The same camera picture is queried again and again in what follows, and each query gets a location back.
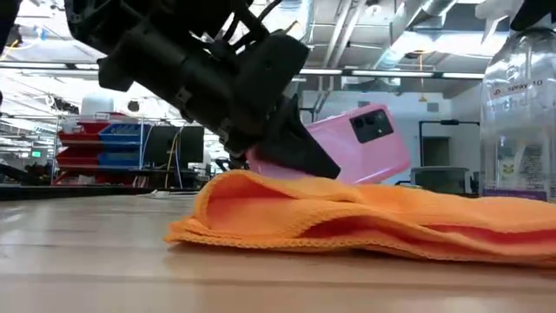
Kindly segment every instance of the smartphone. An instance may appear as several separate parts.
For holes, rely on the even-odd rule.
[[[307,126],[321,147],[341,167],[344,183],[380,183],[410,167],[409,149],[386,105],[369,104]],[[249,167],[264,176],[296,179],[308,176],[247,153]]]

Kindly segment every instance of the black monitor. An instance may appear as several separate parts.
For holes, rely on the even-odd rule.
[[[188,163],[202,163],[205,129],[201,126],[153,126],[148,134],[143,163],[168,163],[176,134],[178,146],[175,150],[179,148],[180,165],[187,167]]]

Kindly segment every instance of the desk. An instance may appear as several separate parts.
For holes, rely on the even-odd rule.
[[[0,312],[554,312],[556,272],[162,241],[192,198],[0,203]]]

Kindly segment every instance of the clear plastic bottle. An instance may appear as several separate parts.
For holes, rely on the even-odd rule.
[[[550,22],[512,34],[486,69],[483,196],[556,202],[556,32],[543,27]]]

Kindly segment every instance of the orange towel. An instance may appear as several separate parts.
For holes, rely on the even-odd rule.
[[[172,223],[165,240],[556,266],[556,206],[324,178],[282,181],[236,170],[208,183],[193,215]]]

